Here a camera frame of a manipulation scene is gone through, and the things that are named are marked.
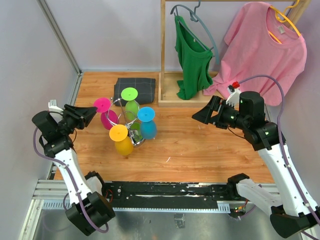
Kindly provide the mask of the lime green plastic wine glass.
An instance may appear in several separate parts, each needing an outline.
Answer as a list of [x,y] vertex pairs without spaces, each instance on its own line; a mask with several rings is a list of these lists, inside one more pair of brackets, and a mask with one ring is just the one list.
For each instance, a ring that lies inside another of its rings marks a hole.
[[127,87],[121,92],[121,98],[126,101],[125,115],[130,121],[136,119],[138,111],[140,110],[140,105],[136,102],[137,97],[138,91],[133,87]]

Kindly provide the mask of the magenta plastic wine glass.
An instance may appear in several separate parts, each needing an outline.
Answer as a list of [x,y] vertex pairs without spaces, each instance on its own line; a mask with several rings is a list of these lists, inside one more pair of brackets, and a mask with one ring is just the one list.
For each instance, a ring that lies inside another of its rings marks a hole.
[[100,120],[105,129],[110,130],[113,127],[113,123],[118,123],[118,115],[113,111],[109,110],[111,107],[111,101],[106,97],[98,98],[93,106],[97,108],[97,113],[100,113]]

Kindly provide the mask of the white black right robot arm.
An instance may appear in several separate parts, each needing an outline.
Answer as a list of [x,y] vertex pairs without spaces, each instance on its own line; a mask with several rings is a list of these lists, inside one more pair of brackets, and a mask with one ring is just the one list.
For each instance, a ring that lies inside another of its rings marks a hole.
[[214,95],[192,118],[220,129],[242,130],[245,140],[269,169],[279,196],[271,195],[244,173],[228,178],[227,196],[232,200],[251,201],[269,217],[282,238],[314,227],[320,216],[320,206],[303,185],[278,125],[266,120],[264,99],[254,91],[242,92],[238,99],[239,108],[235,109],[228,101]]

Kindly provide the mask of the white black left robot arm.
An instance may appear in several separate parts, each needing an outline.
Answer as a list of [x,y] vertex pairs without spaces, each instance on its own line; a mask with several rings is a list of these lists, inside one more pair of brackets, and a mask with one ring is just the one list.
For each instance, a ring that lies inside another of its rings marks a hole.
[[67,188],[70,208],[65,209],[68,220],[83,234],[108,232],[108,221],[115,212],[106,199],[107,185],[95,171],[83,175],[70,134],[86,128],[97,113],[97,107],[76,107],[65,104],[58,107],[56,100],[48,102],[48,110],[38,112],[32,122],[39,138],[33,138],[33,146],[39,143],[43,153],[39,156],[54,162]]

